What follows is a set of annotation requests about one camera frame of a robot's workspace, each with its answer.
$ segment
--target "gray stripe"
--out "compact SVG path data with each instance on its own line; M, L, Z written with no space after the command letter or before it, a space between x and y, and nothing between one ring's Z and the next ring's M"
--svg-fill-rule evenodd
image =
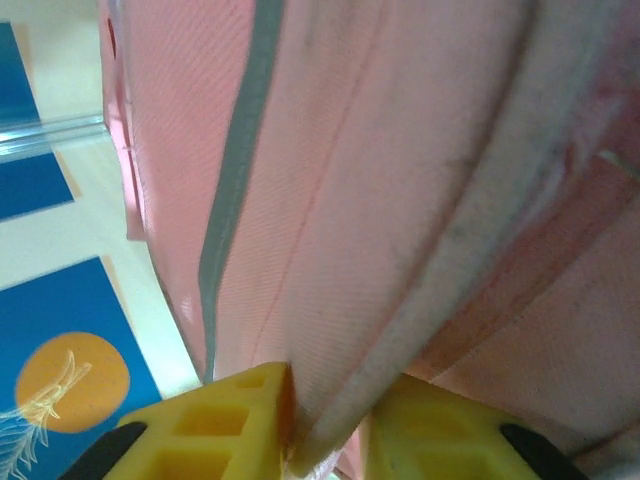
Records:
M205 383L213 380L218 292L249 183L283 10L284 0L256 0L247 68L231 117L220 178L202 247L198 280L205 331Z

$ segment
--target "stitching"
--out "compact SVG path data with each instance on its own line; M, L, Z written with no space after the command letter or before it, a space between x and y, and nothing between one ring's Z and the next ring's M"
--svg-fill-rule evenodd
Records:
M572 79L574 85L576 83L576 75L575 72L572 75ZM408 285L413 284L415 281L415 277L414 275L412 275L409 279L409 282L407 283ZM404 300L406 299L406 297L408 296L410 292L410 289L405 290L401 295L400 295L400 301L396 303L396 305L394 306L394 308L392 308L391 313L395 314L395 312L400 308L400 306L404 303ZM379 338L380 334L384 331L384 328L386 328L387 324L389 323L389 320L392 319L393 317L389 317L382 325L380 325L377 329L375 334L373 335L373 338ZM364 351L361 359L362 358L366 358L367 355L370 353L370 351ZM350 369L349 374L346 376L346 378L344 378L343 381L343 386L344 384L348 383L349 380L351 380L353 378L354 373L357 371L358 367L356 366L355 368ZM313 420L313 422L310 422L310 426L308 428L305 429L304 434L301 434L298 436L298 443L302 443L306 440L306 438L309 436L309 434L313 431L313 429L315 428L315 426L317 425L318 421L323 417L323 415L326 412L327 406L332 405L332 403L335 401L336 396L338 395L338 392L334 392L333 396L330 397L330 399L324 403L324 405L322 406L322 408L320 409L320 413L315 417L315 419Z
M609 152L608 150L604 150L601 151L599 153L594 153L593 155L593 160L595 160L596 158L601 158L603 159L605 162L609 162L609 160L607 158L605 158L605 156L603 154L606 154L607 152ZM586 174L582 179L581 179L581 184L579 185L579 187L576 188L576 192L580 193L581 191L587 189L589 187L589 185L591 184L592 181L594 181L593 176L589 176L589 174ZM541 236L544 236L545 233L549 230L553 230L553 227L555 224L558 223L558 221L562 221L564 218L562 217L563 212L565 211L570 211L572 208L577 208L580 206L580 198L578 197L578 199L576 200L575 196L571 197L571 201L570 202L564 202L559 204L556 208L557 208L557 212L556 214L553 216L553 218L545 225L543 226L540 231L538 232L538 234L533 238L532 243L535 243ZM609 213L611 213L612 210L610 207L607 207L607 211ZM526 297L530 297L529 293L531 290L535 290L536 287L538 287L540 285L540 283L543 281L541 280L541 275L538 275L534 280L532 280L530 282L530 285L532 285L532 287L530 289L527 289L526 291L524 291L523 293L521 293L520 295L515 296L512 301L509 303L508 305L508 312L509 315L505 315L505 314L501 314L501 315L494 315L491 319L492 322L495 321L500 321L501 318L504 318L505 316L509 316L511 318L513 318L513 320L511 321L506 321L504 324L502 324L500 327L498 327L497 329L495 329L490 335L488 335L485 339L483 339L482 341L480 341L479 343L473 345L471 348L467 349L467 351L461 355L459 358L457 358L454 362L452 362L448 367L444 368L443 370L439 371L435 376L433 376L433 378L430 381L437 381L439 378L441 378L443 375L447 374L449 371L451 371L454 367L456 367L456 365L458 365L460 362L465 361L468 358L471 358L476 352L478 352L483 345L485 345L486 342L490 341L492 338L496 337L497 335L500 335L503 331L505 331L507 328L514 326L514 325L518 325L522 319L523 316L526 314L526 311L531 307L531 305L542 295L544 295L546 292L551 291L551 289L560 281L561 277L568 272L574 265L576 265L579 260L582 258L583 255L587 254L596 244L596 242L600 239L601 235L603 235L607 229L609 229L611 226L613 226L613 224L615 222L617 222L621 216L621 211L617 211L615 212L615 217L613 218L613 220L611 222L606 222L606 225L603 224L603 226L601 227L595 227L596 229L599 229L600 231L597 232L590 240L588 240L586 243L583 241L578 241L576 243L577 245L577 250L576 252L574 252L573 254L573 258L571 258L569 261L565 261L565 259L567 258L567 256L571 256L572 254L564 254L561 255L560 257L556 257L553 261L550 262L550 264L547 266L547 268L545 269L546 271L554 271L556 272L554 275L553 280L551 280L546 286L541 287L539 290L539 292L537 294L534 294L533 296L531 296L531 298L529 298L528 300L526 300L526 303L523 304L522 307L517 308L515 307L517 310L516 311L512 311L514 310L514 306L513 305L518 305L518 303L523 303L522 298L526 298ZM582 229L579 232L579 235L576 235L576 239L580 240L583 237L587 237L589 236L588 230L590 228L594 228L594 222L589 222L589 224L585 225L582 227Z
M271 315L275 309L276 304L278 303L278 300L280 299L280 296L282 294L282 291L284 289L284 284L285 281L289 275L289 272L291 270L291 264L293 263L293 259L295 258L297 252L298 252L298 248L300 246L300 239L302 238L302 234L305 231L305 228L307 226L308 223L308 219L309 216L311 215L311 212L314 210L314 207L316 205L316 200L318 197L318 192L321 190L321 187L324 183L325 177L327 172L329 171L329 166L331 165L331 159L333 157L333 153L334 150L338 144L338 141L340 139L340 134L342 132L342 127L345 125L347 118L349 117L349 114L351 112L351 107L353 106L353 103L356 99L356 97L358 96L358 94L360 93L360 90L362 89L362 84L364 83L364 78L366 76L366 73L369 71L369 67L372 61L372 57L373 54L375 52L375 47L377 45L377 40L378 37L380 36L380 33L382 31L382 20L383 18L385 18L386 16L383 15L383 11L385 10L385 5L382 5L380 8L380 13L378 14L378 20L376 22L376 26L374 28L373 31L373 35L371 37L369 46L367 48L367 50L365 51L364 54L364 59L362 61L362 65L360 67L360 71L357 73L356 75L356 79L351 91L351 95L349 96L349 99L347 101L347 104L344 108L344 111L342 113L342 117L340 119L340 121L338 122L338 126L335 129L335 132L331 138L331 145L329 147L329 151L327 153L327 156L325 157L325 167L324 170L322 172L322 174L320 175L320 180L317 182L316 184L316 188L313 192L313 195L311 196L311 200L309 201L309 205L307 206L307 209L305 211L305 215L304 215L304 220L302 222L302 225L300 227L300 229L298 230L298 233L296 234L296 238L294 240L294 246L293 246L293 251L291 252L291 255L289 256L289 259L287 261L287 265L285 267L284 273L280 279L280 284L278 285L278 289L276 290L276 294L273 298L273 301L271 302L271 305L269 307L269 310L267 312L267 316L265 318L265 320L262 322L262 325L260 327L260 331L258 332L258 336L256 337L256 341L254 343L254 347L253 347L253 351L251 353L251 357L250 357L250 362L251 364L253 364L253 362L255 361L255 356L258 350L258 345L260 344L260 339L264 333L264 330L267 326L267 324L269 323L269 320L271 318Z

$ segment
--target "orange circle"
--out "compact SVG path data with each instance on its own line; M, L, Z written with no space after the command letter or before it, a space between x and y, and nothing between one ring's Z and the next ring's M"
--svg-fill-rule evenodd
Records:
M16 404L34 424L79 433L112 415L129 383L127 365L113 345L91 333L65 333L42 344L22 367Z

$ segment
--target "black rubber edge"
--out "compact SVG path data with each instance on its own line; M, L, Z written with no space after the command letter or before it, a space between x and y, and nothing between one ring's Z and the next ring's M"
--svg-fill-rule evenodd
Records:
M105 433L58 480L102 480L146 429L132 422Z
M511 423L501 425L500 433L541 480L589 480L539 433Z

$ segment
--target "white line drawing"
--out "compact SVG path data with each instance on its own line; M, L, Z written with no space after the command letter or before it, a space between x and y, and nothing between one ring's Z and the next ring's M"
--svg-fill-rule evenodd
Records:
M84 362L76 369L76 360L67 350L67 360L60 374L47 386L33 395L24 405L0 412L0 480L9 477L27 480L20 469L31 471L38 463L36 445L49 446L47 421L60 418L54 407L66 393L91 370Z

